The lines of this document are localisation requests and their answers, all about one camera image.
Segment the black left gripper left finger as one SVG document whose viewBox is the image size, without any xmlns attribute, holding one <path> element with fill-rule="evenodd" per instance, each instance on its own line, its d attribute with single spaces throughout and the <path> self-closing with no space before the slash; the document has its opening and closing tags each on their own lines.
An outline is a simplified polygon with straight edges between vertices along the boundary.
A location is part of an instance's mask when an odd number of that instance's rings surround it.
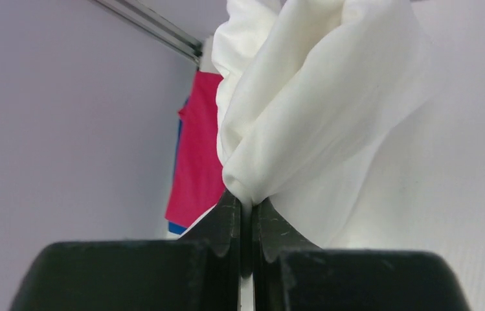
<svg viewBox="0 0 485 311">
<path fill-rule="evenodd" d="M 177 240 L 57 242 L 11 310 L 239 310 L 241 203 L 229 192 Z"/>
</svg>

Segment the white printed t-shirt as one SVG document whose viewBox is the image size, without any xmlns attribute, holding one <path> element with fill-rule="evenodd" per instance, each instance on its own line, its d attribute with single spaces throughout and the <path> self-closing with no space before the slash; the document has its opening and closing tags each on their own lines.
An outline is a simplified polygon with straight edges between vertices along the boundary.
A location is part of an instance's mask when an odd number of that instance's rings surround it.
<svg viewBox="0 0 485 311">
<path fill-rule="evenodd" d="M 409 1 L 228 1 L 214 35 L 217 152 L 246 210 L 270 199 L 333 245 L 387 134 L 437 88 Z"/>
</svg>

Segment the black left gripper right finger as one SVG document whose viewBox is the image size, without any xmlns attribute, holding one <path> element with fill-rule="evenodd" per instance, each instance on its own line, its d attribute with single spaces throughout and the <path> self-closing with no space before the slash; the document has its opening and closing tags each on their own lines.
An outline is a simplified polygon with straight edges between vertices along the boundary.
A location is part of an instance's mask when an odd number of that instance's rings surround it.
<svg viewBox="0 0 485 311">
<path fill-rule="evenodd" d="M 430 252 L 322 249 L 269 200 L 252 212 L 256 310 L 468 310 L 446 261 Z"/>
</svg>

